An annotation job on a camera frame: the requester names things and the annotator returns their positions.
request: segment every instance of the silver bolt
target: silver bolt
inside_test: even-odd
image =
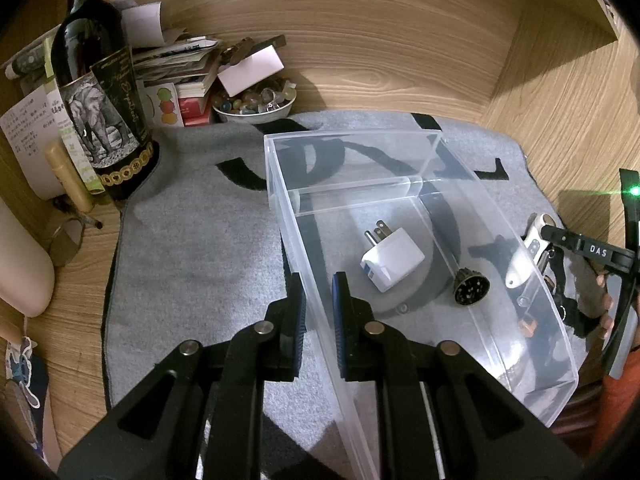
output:
[[[364,330],[366,330],[367,334],[379,335],[385,331],[385,326],[379,321],[369,321],[364,326]]]
[[[460,345],[455,341],[443,341],[440,343],[440,350],[444,355],[458,355],[460,353]]]
[[[193,355],[198,351],[200,345],[193,339],[187,339],[180,343],[180,353],[182,355]]]
[[[258,321],[254,325],[254,330],[261,335],[268,334],[273,330],[273,323],[271,321]]]

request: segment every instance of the wine bottle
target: wine bottle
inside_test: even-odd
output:
[[[158,160],[136,90],[120,11],[104,0],[68,0],[51,47],[62,101],[104,189],[124,200]]]

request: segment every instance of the wall charger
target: wall charger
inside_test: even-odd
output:
[[[424,260],[424,254],[402,228],[392,231],[378,220],[375,234],[380,241],[365,231],[364,235],[373,247],[360,261],[360,266],[380,292],[386,292],[407,277]]]

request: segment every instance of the bowl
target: bowl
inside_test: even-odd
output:
[[[218,114],[218,117],[220,117],[220,120],[223,123],[226,123],[227,121],[229,121],[230,123],[263,124],[263,123],[269,123],[271,121],[275,121],[276,119],[284,119],[285,117],[287,117],[289,115],[289,112],[291,111],[291,105],[296,100],[296,97],[294,97],[291,101],[289,101],[284,106],[278,108],[277,110],[262,112],[261,114],[247,114],[247,115],[227,114],[225,112],[221,112],[217,108],[213,108],[213,109],[216,111],[216,113]]]

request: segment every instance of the clear plastic box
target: clear plastic box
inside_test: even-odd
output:
[[[562,322],[529,256],[519,258],[529,279],[507,286],[511,259],[525,250],[522,240],[439,132],[264,139],[270,206],[291,269],[302,277],[309,329],[317,333],[318,358],[326,364],[341,412],[338,427],[358,476],[378,478],[376,402],[373,384],[346,383],[338,371],[331,286],[339,270],[376,319],[414,341],[457,341],[540,421],[549,426],[555,420],[578,381]],[[360,268],[371,247],[364,231],[373,231],[378,220],[404,228],[425,254],[385,293]],[[482,272],[491,283],[487,296],[469,307],[453,298],[460,267]]]

